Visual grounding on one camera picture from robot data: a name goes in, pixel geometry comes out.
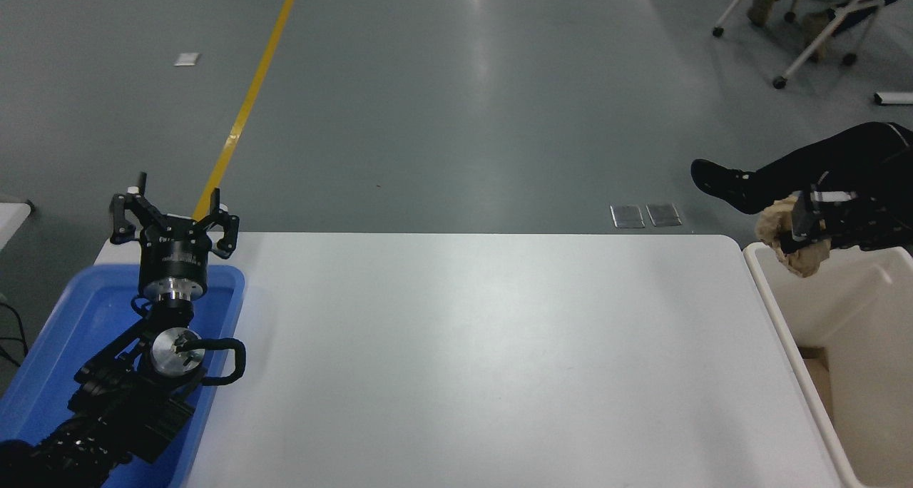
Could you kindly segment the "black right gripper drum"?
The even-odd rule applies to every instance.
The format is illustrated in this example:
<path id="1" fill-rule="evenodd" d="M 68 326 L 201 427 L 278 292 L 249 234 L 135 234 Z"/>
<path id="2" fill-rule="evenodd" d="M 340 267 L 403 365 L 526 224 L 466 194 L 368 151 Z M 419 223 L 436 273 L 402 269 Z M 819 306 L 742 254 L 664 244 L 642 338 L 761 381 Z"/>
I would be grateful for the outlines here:
<path id="1" fill-rule="evenodd" d="M 909 247 L 912 243 L 912 203 L 906 193 L 890 192 L 849 204 L 850 228 L 845 247 L 863 251 Z"/>

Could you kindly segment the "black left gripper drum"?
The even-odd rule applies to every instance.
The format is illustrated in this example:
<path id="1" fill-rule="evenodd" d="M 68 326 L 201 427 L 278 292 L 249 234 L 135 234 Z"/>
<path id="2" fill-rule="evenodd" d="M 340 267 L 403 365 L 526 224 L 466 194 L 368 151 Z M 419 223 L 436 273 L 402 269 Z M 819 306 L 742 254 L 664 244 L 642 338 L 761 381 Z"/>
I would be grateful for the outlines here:
<path id="1" fill-rule="evenodd" d="M 196 283 L 208 280 L 208 256 L 212 240 L 205 231 L 188 223 L 165 227 L 148 225 L 140 233 L 141 283 L 164 279 L 185 279 Z"/>

